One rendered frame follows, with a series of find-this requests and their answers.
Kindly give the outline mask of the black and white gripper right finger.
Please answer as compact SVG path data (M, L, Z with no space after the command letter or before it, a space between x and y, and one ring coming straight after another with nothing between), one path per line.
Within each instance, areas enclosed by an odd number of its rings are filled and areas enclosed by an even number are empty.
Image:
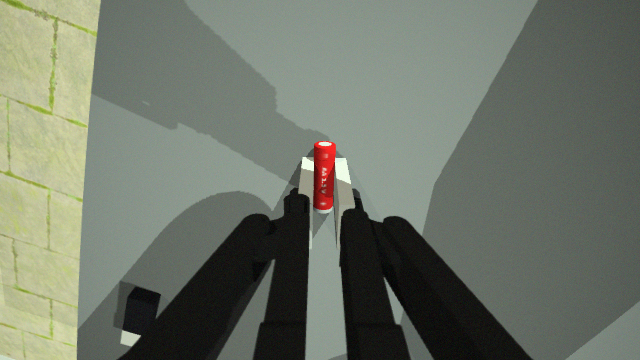
M533 360L406 219L369 219L346 158L333 205L347 360L411 360L384 277L434 360Z

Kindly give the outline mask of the red aa battery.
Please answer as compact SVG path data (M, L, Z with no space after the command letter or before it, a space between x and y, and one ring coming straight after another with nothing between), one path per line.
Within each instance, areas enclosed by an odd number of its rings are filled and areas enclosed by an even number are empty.
M329 141L314 144L313 210L329 213L333 209L336 145Z

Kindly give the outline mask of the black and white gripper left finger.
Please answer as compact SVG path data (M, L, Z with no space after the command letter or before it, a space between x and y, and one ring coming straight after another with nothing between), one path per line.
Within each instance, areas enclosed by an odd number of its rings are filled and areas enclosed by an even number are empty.
M305 360L313 190L314 157L303 157L284 216L246 216L117 360L216 360L274 259L253 360Z

